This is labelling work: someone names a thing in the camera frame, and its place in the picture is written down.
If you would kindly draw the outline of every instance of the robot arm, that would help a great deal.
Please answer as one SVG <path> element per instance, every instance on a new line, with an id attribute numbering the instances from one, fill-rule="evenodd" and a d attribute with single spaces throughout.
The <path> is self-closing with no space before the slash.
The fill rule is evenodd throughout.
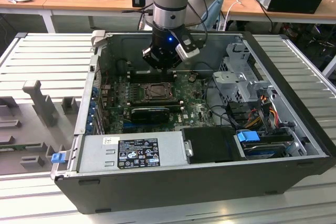
<path id="1" fill-rule="evenodd" d="M 175 68 L 204 46 L 184 26 L 187 4 L 188 0 L 154 0 L 152 43 L 143 50 L 144 60 L 153 68 Z"/>

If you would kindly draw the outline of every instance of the blue drive latch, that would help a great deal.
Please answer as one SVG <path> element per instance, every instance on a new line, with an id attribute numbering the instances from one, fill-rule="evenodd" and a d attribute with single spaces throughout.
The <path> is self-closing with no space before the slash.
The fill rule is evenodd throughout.
<path id="1" fill-rule="evenodd" d="M 256 142 L 260 141 L 259 135 L 256 131 L 241 131 L 237 134 L 240 142 Z"/>
<path id="2" fill-rule="evenodd" d="M 51 162 L 54 163 L 65 163 L 66 162 L 66 153 L 59 152 L 54 153 L 51 157 Z"/>

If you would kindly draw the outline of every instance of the motherboard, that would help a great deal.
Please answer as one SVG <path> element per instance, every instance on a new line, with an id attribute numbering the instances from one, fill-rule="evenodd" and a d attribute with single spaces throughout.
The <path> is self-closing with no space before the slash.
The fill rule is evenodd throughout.
<path id="1" fill-rule="evenodd" d="M 204 79 L 175 73 L 170 82 L 119 76 L 102 87 L 106 134 L 179 131 L 214 126 Z"/>

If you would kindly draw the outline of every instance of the black plastic cover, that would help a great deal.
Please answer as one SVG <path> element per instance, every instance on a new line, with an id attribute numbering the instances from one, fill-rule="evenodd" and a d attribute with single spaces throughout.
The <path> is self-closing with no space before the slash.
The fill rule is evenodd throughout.
<path id="1" fill-rule="evenodd" d="M 189 164 L 242 160 L 231 127 L 192 127 L 182 129 L 183 141 L 190 142 L 193 156 Z"/>

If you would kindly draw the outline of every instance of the power supply label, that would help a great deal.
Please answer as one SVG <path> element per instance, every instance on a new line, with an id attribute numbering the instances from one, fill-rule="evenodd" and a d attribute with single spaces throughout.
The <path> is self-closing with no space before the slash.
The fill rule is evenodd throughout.
<path id="1" fill-rule="evenodd" d="M 160 153 L 157 138 L 119 141 L 119 169 L 154 166 L 160 166 Z"/>

